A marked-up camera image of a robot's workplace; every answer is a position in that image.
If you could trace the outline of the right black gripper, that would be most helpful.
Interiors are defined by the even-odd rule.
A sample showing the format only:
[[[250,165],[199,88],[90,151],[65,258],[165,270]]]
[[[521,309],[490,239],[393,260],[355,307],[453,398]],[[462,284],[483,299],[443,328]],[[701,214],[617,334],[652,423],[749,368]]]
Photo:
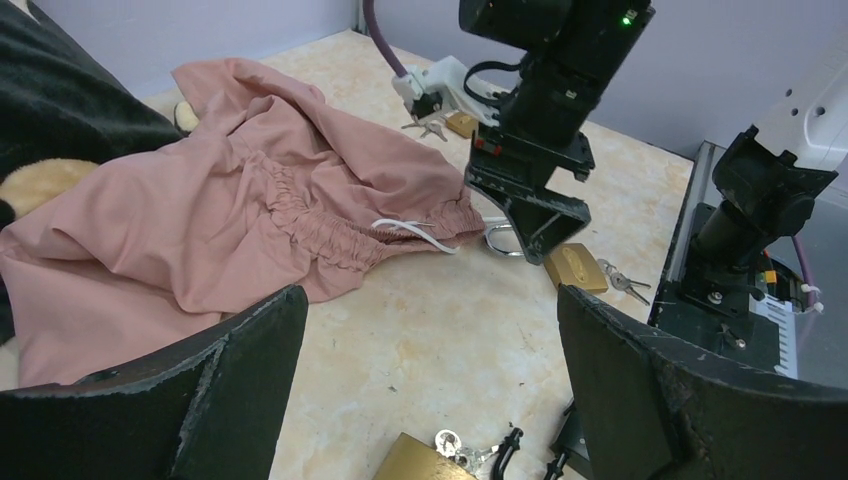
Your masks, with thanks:
[[[549,180],[561,168],[583,182],[594,158],[568,98],[521,86],[503,100],[497,124],[480,124],[472,137],[465,183],[503,212],[525,260],[539,265],[591,222],[587,203],[549,189]]]

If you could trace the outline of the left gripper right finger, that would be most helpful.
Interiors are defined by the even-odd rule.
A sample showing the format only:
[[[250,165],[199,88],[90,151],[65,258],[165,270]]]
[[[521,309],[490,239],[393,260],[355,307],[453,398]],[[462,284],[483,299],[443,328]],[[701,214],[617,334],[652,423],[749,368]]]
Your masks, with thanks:
[[[557,317],[596,479],[843,479],[847,393],[714,354],[563,286]]]

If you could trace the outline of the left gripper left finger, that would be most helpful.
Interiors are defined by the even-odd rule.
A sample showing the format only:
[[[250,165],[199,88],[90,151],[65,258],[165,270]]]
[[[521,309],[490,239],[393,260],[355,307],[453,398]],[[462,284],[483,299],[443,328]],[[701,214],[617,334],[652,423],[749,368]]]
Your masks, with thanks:
[[[1,395],[5,479],[266,479],[307,320],[303,288],[74,384]]]

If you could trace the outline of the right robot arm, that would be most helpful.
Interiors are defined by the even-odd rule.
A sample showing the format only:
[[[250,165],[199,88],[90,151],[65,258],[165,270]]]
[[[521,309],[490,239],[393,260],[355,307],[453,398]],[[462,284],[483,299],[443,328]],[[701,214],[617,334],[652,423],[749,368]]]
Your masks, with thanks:
[[[523,51],[517,85],[461,90],[485,107],[465,181],[505,214],[519,256],[541,264],[591,220],[587,204],[547,187],[595,161],[581,128],[654,18],[648,1],[463,1],[467,33]],[[805,274],[768,256],[795,238],[847,154],[847,45],[825,57],[712,167],[717,205],[697,202],[669,257],[652,325],[704,349],[787,377],[797,374],[795,322],[823,307]]]

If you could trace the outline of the black Kaijing padlock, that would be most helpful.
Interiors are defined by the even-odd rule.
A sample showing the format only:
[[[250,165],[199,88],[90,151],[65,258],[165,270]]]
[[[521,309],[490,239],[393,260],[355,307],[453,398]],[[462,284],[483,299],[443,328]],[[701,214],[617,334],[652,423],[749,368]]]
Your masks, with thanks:
[[[510,417],[485,479],[593,479],[587,440],[572,396],[542,398]]]

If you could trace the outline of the keys of right padlock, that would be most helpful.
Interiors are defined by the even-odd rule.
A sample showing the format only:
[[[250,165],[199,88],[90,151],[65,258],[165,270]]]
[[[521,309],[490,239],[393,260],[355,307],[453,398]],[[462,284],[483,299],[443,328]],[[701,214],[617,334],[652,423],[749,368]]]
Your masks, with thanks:
[[[650,306],[651,302],[638,292],[638,289],[651,289],[651,285],[648,283],[640,282],[631,279],[630,277],[623,274],[615,265],[608,262],[606,259],[597,259],[597,264],[600,267],[601,271],[608,278],[610,285],[621,292],[624,292],[643,305]]]

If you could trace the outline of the brass padlock with open shackle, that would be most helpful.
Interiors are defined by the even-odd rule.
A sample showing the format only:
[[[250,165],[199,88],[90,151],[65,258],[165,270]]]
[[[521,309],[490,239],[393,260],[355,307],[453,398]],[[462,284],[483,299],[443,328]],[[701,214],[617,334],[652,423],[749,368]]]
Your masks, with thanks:
[[[499,445],[472,448],[449,429],[438,431],[433,445],[400,433],[372,479],[477,479],[482,467],[499,449]]]

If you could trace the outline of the black floral pillow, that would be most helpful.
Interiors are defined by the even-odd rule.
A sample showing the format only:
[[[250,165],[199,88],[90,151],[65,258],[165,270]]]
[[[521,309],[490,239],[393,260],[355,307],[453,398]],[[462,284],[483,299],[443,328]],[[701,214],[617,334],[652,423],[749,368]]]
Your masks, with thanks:
[[[39,7],[2,2],[2,226],[105,162],[186,135],[131,94]]]

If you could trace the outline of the pink drawstring shorts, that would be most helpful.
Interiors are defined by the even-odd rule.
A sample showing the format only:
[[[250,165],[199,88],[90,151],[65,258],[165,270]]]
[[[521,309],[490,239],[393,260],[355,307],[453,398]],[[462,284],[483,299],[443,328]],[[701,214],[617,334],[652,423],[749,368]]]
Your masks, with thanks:
[[[246,59],[174,78],[200,119],[188,137],[96,167],[2,231],[22,387],[73,384],[290,284],[334,299],[484,229],[440,151],[314,86]]]

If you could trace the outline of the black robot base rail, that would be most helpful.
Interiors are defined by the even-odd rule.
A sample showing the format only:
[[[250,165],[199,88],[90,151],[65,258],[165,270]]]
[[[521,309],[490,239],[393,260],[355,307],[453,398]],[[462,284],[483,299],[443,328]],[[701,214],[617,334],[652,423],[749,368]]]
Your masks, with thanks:
[[[699,147],[649,317],[650,325],[703,349],[770,373],[847,386],[847,192],[830,186],[796,239],[780,238],[746,280],[764,293],[685,275],[692,239],[722,197],[712,172],[723,147]]]

